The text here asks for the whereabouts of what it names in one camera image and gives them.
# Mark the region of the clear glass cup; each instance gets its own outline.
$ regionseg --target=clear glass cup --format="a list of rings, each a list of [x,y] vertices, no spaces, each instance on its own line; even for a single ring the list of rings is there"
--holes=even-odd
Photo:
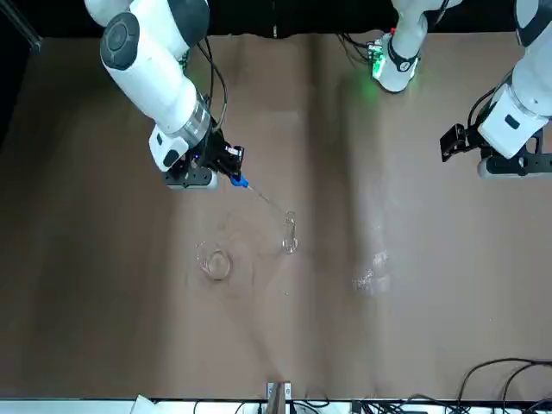
[[[232,256],[217,242],[197,245],[199,268],[213,280],[226,279],[232,273]]]

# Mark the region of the white robotic arm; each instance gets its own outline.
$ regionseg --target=white robotic arm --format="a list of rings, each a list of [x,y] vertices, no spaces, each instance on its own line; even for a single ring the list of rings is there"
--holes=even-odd
[[[439,10],[440,20],[445,10],[460,4],[462,0],[392,0],[398,13],[398,23],[393,34],[385,34],[381,40],[381,55],[375,62],[373,77],[390,92],[403,91],[414,77],[420,48],[428,34],[426,11]]]
[[[166,183],[212,188],[216,173],[241,178],[243,148],[231,147],[178,60],[207,34],[205,0],[134,0],[103,32],[103,65],[155,120],[149,147]]]
[[[494,95],[473,124],[457,124],[441,139],[443,161],[481,149],[483,178],[552,174],[552,155],[542,151],[543,127],[552,117],[552,3],[517,0],[515,17],[523,58],[489,91]],[[530,138],[535,152],[526,147]]]

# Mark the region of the brown table surface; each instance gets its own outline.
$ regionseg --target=brown table surface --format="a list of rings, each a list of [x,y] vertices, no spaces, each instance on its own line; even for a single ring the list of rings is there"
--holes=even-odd
[[[0,394],[256,398],[289,380],[296,398],[452,398],[478,362],[551,356],[550,182],[482,181],[477,154],[439,153],[521,55],[514,34],[431,35],[397,96],[333,36],[212,43],[224,134],[297,212],[298,253],[250,191],[163,186],[153,123],[97,40],[48,39],[0,154]],[[208,90],[199,55],[190,76]],[[195,261],[213,240],[235,255],[217,285]],[[511,370],[467,397],[496,398]],[[541,397],[547,375],[511,397]]]

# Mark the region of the green light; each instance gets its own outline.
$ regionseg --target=green light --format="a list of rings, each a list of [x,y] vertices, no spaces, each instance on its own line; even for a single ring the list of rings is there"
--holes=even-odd
[[[380,78],[381,73],[383,72],[383,66],[385,65],[386,65],[386,57],[384,55],[379,56],[378,59],[373,61],[372,77],[374,79]]]
[[[414,60],[414,65],[412,65],[414,67],[412,67],[411,79],[414,78],[414,75],[416,74],[416,66],[417,66],[417,63],[418,63],[419,60],[420,59]]]

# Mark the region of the cable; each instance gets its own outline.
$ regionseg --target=cable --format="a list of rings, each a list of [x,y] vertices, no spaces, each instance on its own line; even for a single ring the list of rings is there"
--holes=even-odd
[[[541,399],[540,401],[537,401],[531,407],[529,407],[528,411],[534,411],[539,405],[543,405],[544,403],[550,403],[550,402],[552,402],[552,397]]]
[[[361,50],[359,46],[360,43],[354,42],[350,38],[346,38],[345,34],[336,34],[337,40],[341,43],[342,49],[345,52],[347,59],[349,62],[351,62],[351,65],[356,66],[356,63],[360,63],[362,65],[368,65],[370,63],[367,55],[365,55]],[[351,54],[351,50],[348,48],[351,46],[356,54]],[[364,50],[366,50],[366,45],[361,45]]]
[[[304,407],[307,410],[314,412],[314,414],[318,414],[318,410],[314,409],[313,407],[311,407],[310,405],[307,405],[307,404],[299,403],[297,401],[290,401],[290,405],[292,407],[294,407],[295,405],[298,405],[299,407]]]
[[[215,62],[213,59],[209,57],[209,55],[204,51],[204,49],[201,47],[201,45],[198,44],[198,48],[201,51],[201,53],[204,55],[204,57],[209,61],[211,64],[211,67],[215,70],[216,75],[221,81],[221,85],[223,86],[223,92],[224,92],[224,103],[223,103],[223,109],[221,111],[220,118],[218,119],[218,124],[215,125],[213,128],[213,132],[217,132],[224,122],[224,117],[226,116],[226,109],[228,107],[228,90],[226,89],[226,82],[224,82],[223,75],[221,74],[221,71],[218,70],[218,67],[215,65]]]
[[[523,365],[522,367],[518,368],[512,375],[510,375],[510,378],[506,381],[504,385],[504,390],[502,391],[502,412],[506,411],[506,396],[508,395],[508,389],[510,388],[511,382],[523,371],[531,368],[531,367],[549,367],[552,368],[552,363],[549,363],[547,361],[535,361],[531,362],[530,364]]]
[[[318,404],[312,404],[310,403],[309,401],[304,401],[305,404],[307,404],[310,408],[324,408],[324,407],[327,407],[329,405],[329,400],[326,398],[326,402],[325,403],[322,403],[320,405]]]
[[[449,6],[450,0],[442,0],[441,7],[439,8],[439,14],[437,15],[436,19],[431,23],[431,27],[428,28],[428,32],[435,28],[437,24],[442,20],[442,17],[445,16],[445,11],[447,11],[447,7]]]
[[[235,413],[234,414],[238,414],[238,411],[245,405],[245,401],[243,403],[241,403],[240,405],[238,405],[238,408],[235,409]]]
[[[207,46],[207,53],[209,54],[209,61],[213,61],[213,53],[210,50],[210,43],[209,38],[205,37],[205,46]],[[210,105],[213,102],[213,88],[215,84],[215,68],[213,65],[210,65],[210,87],[209,87],[209,102],[207,103],[207,106],[210,110]]]
[[[367,44],[366,43],[359,43],[358,41],[354,41],[350,34],[341,33],[338,36],[341,36],[343,41],[346,41],[350,46],[353,47],[353,49],[358,53],[361,60],[368,63],[368,56],[367,54],[364,54],[363,52],[367,52]]]
[[[475,113],[475,110],[477,110],[477,107],[480,106],[480,104],[485,100],[487,99],[488,97],[490,97],[494,92],[496,91],[496,88],[492,88],[490,91],[488,91],[485,95],[483,95],[482,97],[480,97],[474,104],[474,106],[472,107],[472,109],[469,111],[469,115],[467,116],[467,127],[473,127],[473,124],[472,124],[472,118],[474,117],[474,113]]]
[[[341,43],[342,49],[345,52],[345,55],[347,56],[347,59],[351,63],[351,65],[356,66],[357,63],[364,64],[364,62],[362,60],[359,60],[356,56],[353,56],[351,54],[351,52],[347,48],[347,44],[345,43],[345,41],[342,39],[342,37],[340,35],[337,35],[337,39]]]
[[[462,381],[462,384],[461,384],[461,387],[460,387],[460,391],[458,391],[458,397],[456,399],[457,406],[460,407],[462,397],[464,395],[464,392],[466,391],[467,381],[472,376],[472,374],[475,373],[475,371],[477,371],[478,369],[481,369],[483,367],[488,367],[490,365],[500,364],[500,363],[503,363],[503,362],[525,362],[527,364],[547,364],[547,365],[552,366],[552,361],[548,361],[548,360],[537,361],[537,360],[529,360],[527,358],[500,358],[500,359],[497,359],[497,360],[491,360],[491,361],[483,362],[482,364],[476,365],[475,367],[470,369],[467,372],[466,376],[464,377],[464,380]]]

